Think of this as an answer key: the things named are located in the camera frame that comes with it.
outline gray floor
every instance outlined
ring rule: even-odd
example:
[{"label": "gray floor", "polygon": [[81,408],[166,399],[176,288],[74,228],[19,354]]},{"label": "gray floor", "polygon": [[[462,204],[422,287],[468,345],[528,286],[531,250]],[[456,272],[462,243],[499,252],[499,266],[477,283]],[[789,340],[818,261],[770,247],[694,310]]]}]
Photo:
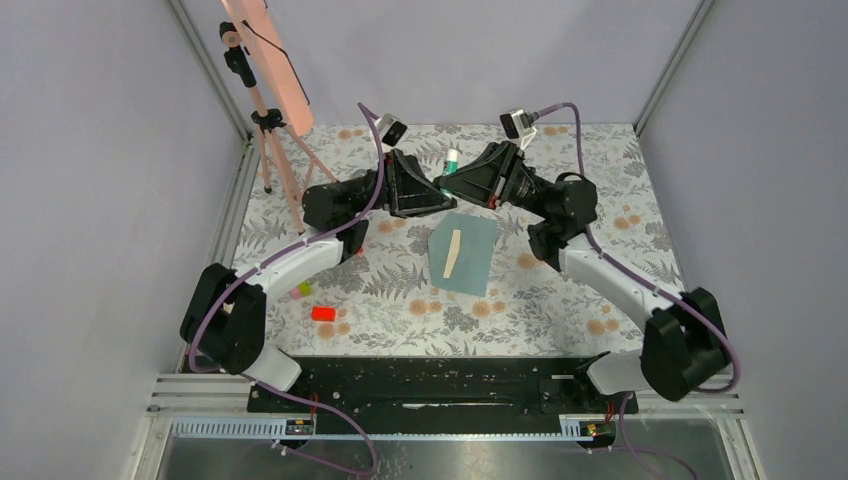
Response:
[{"label": "gray floor", "polygon": [[[670,450],[686,459],[700,478],[732,479],[718,431],[708,421],[629,421],[634,445]],[[296,457],[282,458],[269,442],[174,439],[159,480],[336,480],[347,475]],[[369,461],[363,442],[313,441],[303,447],[351,467]],[[380,470],[374,479],[653,479],[629,453],[587,455],[566,442],[378,442]],[[646,455],[670,478],[691,478],[666,459]]]}]

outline black wire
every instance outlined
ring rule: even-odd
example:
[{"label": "black wire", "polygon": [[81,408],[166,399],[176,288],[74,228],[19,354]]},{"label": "black wire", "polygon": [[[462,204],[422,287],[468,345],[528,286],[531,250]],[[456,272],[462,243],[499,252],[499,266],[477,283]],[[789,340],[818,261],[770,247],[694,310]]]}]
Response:
[{"label": "black wire", "polygon": [[306,104],[311,105],[312,102],[309,101],[309,95],[306,94],[306,90],[303,88],[303,84],[300,83],[300,77],[297,76],[297,70],[294,69],[294,65],[291,63],[291,58],[289,58],[289,54],[285,50],[283,50],[283,47],[275,44],[271,40],[268,40],[267,38],[263,37],[262,35],[256,33],[256,30],[254,30],[253,27],[251,27],[250,24],[247,23],[247,20],[242,20],[241,23],[242,23],[242,25],[247,27],[247,29],[250,30],[251,33],[253,33],[257,37],[264,40],[265,43],[267,43],[268,45],[271,45],[272,47],[276,48],[277,50],[283,52],[283,55],[286,56],[286,60],[288,60],[288,62],[289,62],[289,66],[292,67],[292,72],[294,72],[294,78],[297,79],[297,84],[300,86],[300,91],[303,92],[303,96],[306,98]]}]

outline red object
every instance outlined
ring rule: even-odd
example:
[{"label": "red object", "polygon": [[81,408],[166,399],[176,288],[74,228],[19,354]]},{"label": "red object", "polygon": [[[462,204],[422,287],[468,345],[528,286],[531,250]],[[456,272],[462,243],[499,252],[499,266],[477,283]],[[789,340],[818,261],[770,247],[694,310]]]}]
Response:
[{"label": "red object", "polygon": [[333,307],[312,307],[312,320],[316,322],[335,322],[336,309]]}]

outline table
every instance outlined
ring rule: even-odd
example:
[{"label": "table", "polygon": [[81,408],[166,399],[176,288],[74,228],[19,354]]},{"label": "table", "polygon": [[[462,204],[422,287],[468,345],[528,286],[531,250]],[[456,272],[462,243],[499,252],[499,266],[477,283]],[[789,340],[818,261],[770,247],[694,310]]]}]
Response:
[{"label": "table", "polygon": [[[495,125],[412,125],[398,148],[414,153],[425,174],[441,173],[447,148],[470,163],[488,142],[503,140]],[[375,168],[365,126],[316,126],[303,139],[339,179]],[[573,125],[540,126],[525,163],[553,180],[576,171]],[[301,176],[308,158],[283,138]],[[597,238],[654,277],[681,286],[638,140],[628,124],[583,128],[586,173],[598,186]],[[326,181],[320,173],[313,184]],[[234,265],[263,260],[297,238],[282,197],[254,181]],[[313,294],[269,304],[266,340],[289,355],[585,356],[641,348],[641,332],[590,287],[535,259],[526,227],[538,217],[505,205],[497,211],[460,202],[454,210],[498,222],[485,297],[433,288],[427,237],[446,214],[418,219],[369,214],[364,251],[309,280]],[[313,306],[338,310],[335,323],[314,322]]]}]

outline tripod leg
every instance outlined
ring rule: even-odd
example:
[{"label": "tripod leg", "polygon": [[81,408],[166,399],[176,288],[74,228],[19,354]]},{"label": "tripod leg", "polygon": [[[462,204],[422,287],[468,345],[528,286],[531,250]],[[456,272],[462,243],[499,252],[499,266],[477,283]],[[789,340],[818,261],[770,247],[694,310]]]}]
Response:
[{"label": "tripod leg", "polygon": [[270,136],[270,143],[274,148],[274,156],[281,160],[281,164],[286,172],[286,180],[289,182],[289,187],[291,187],[292,192],[294,192],[294,199],[300,202],[300,187],[297,184],[297,177],[294,176],[294,170],[291,168],[291,162],[289,161],[289,157],[286,155],[285,149],[283,149],[283,141],[280,139],[280,136],[277,135],[277,131],[274,130]]},{"label": "tripod leg", "polygon": [[302,138],[300,138],[296,133],[294,133],[294,129],[292,129],[291,126],[286,126],[286,132],[288,132],[289,136],[292,137],[292,140],[294,140],[294,142],[304,152],[306,152],[306,155],[309,157],[309,172],[306,174],[306,186],[303,187],[304,190],[306,190],[306,188],[309,186],[309,181],[312,179],[311,174],[313,164],[317,165],[318,168],[320,168],[321,171],[323,171],[324,174],[327,175],[327,178],[329,178],[331,182],[339,181],[335,176],[333,176],[333,172],[331,172],[330,169],[327,168],[326,165],[324,165],[324,162],[322,162],[321,159],[319,159],[318,156],[315,155],[315,152],[313,152],[312,149],[309,148],[309,145],[307,145]]},{"label": "tripod leg", "polygon": [[271,173],[268,171],[268,154],[265,152],[265,135],[262,129],[256,131],[256,141],[259,143],[259,158],[262,159],[262,180],[265,183],[265,193],[271,193]]},{"label": "tripod leg", "polygon": [[285,158],[286,154],[283,152],[283,146],[280,144],[279,137],[276,142],[274,141],[274,137],[276,136],[276,134],[273,134],[269,142],[271,152],[274,154],[274,166],[277,167],[277,173],[280,175],[280,184],[283,186],[286,200],[289,202],[289,208],[291,208],[292,217],[294,217],[294,223],[297,226],[297,232],[303,233],[305,229],[303,228],[303,220],[300,218],[300,211],[297,209],[297,201],[291,191],[291,184],[286,180],[286,170],[283,165],[283,158]]}]

